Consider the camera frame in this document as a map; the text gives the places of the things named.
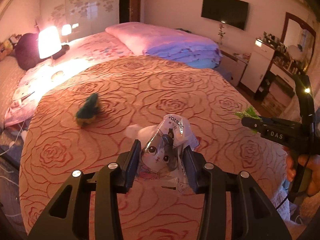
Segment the metal bolt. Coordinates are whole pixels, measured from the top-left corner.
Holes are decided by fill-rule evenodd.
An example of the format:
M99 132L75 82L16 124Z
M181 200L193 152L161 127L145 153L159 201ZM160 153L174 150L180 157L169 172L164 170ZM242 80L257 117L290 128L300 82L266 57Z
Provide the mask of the metal bolt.
M79 177L80 175L81 175L81 171L74 171L72 173L72 176L74 176L74 177Z
M248 178L249 177L249 173L247 173L246 171L241 171L240 175L243 178Z
M116 163L110 163L110 164L108 165L108 168L111 169L111 170L114 170L114 169L116 169L117 167L118 167L118 164L116 164Z
M212 170L214 168L214 165L212 163L206 163L204 165L204 167L207 169L207 170Z

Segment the hand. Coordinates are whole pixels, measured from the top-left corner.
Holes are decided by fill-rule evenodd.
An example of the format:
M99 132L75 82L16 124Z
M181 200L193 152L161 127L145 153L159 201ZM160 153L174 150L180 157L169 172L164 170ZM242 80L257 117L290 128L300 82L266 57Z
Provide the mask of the hand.
M288 156L285 160L287 164L287 179L292 182L294 177L296 176L296 170L293 168L294 161L290 156L290 149L287 147L283 147L283 149L287 152ZM300 165L304 166L307 162L308 155L300 155L298 162ZM312 177L309 187L307 189L307 194L309 196L313 196L320 191L320 155L313 155L310 157L307 168L312 170Z

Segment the transparent plastic package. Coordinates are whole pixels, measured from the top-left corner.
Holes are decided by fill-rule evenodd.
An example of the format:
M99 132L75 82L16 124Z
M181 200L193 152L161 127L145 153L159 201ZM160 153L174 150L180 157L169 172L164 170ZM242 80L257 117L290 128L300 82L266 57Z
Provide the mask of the transparent plastic package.
M127 127L126 136L141 141L142 151L137 170L138 179L150 186L160 186L182 193L188 179L182 163L183 149L194 150L199 142L190 123L182 116L168 114L158 126Z

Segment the open door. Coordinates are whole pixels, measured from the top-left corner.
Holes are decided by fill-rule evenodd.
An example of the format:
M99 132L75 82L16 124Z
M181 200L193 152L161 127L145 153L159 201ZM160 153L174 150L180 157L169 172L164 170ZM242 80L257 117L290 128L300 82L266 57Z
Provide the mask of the open door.
M130 0L130 8L129 8L130 22L140 22L140 7L141 7L141 0Z

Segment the television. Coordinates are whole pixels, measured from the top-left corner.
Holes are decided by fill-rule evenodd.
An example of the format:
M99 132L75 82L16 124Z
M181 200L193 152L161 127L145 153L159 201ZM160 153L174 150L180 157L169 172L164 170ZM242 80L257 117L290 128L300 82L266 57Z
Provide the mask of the television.
M201 17L245 29L249 3L240 0L203 0Z

